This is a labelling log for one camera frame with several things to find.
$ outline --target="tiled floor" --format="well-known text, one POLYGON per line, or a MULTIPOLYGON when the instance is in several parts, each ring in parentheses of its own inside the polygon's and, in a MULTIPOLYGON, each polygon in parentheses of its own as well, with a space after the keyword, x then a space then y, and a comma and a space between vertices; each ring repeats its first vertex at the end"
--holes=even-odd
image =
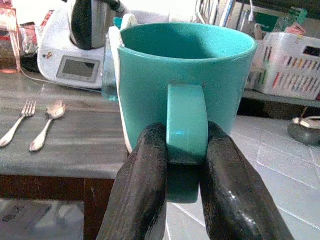
MULTIPOLYGON (((289 121, 238 116, 231 137, 260 173, 295 240, 320 239, 320 145, 305 146, 289 121)), ((208 240, 201 196, 167 207, 164 240, 208 240)))

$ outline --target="white cable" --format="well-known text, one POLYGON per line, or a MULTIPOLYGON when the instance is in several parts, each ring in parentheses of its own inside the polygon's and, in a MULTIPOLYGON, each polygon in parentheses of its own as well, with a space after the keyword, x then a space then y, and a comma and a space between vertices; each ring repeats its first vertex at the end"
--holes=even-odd
POLYGON ((255 6, 253 4, 253 0, 250 0, 250 8, 251 8, 251 12, 250 12, 248 21, 249 21, 249 23, 252 23, 254 21, 254 19, 255 19, 255 17, 254 17, 254 8, 255 8, 255 6))

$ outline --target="teal mug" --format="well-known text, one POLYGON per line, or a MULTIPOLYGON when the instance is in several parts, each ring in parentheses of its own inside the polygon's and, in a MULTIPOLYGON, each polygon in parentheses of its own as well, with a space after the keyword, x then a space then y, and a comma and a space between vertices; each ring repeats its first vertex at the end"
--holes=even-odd
POLYGON ((132 14, 123 17, 121 30, 111 27, 109 37, 129 153, 145 127, 164 124, 169 163, 175 165, 168 172, 168 198, 195 202, 197 166, 208 147, 208 121, 230 134, 256 41, 206 24, 138 25, 132 14))

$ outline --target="countertop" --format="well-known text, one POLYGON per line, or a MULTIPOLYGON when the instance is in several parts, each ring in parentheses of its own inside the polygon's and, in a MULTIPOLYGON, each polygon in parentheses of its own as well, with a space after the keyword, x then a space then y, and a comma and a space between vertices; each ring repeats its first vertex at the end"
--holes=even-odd
MULTIPOLYGON (((115 178, 127 156, 119 106, 95 92, 0 73, 0 136, 18 119, 26 100, 36 100, 13 142, 0 148, 0 174, 115 178), (46 105, 62 99, 43 150, 28 151, 44 127, 46 105)), ((238 116, 231 137, 259 172, 295 240, 320 239, 320 145, 305 146, 284 120, 238 116)), ((207 240, 201 196, 195 204, 167 207, 165 240, 207 240)))

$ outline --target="digital display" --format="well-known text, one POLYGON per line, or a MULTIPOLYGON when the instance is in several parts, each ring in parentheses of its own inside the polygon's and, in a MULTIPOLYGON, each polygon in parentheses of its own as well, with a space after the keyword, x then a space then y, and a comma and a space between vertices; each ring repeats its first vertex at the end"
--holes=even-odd
POLYGON ((91 78, 92 73, 94 72, 94 68, 94 63, 67 59, 65 61, 62 73, 91 78))
POLYGON ((303 53, 315 57, 320 57, 320 48, 307 46, 303 53))

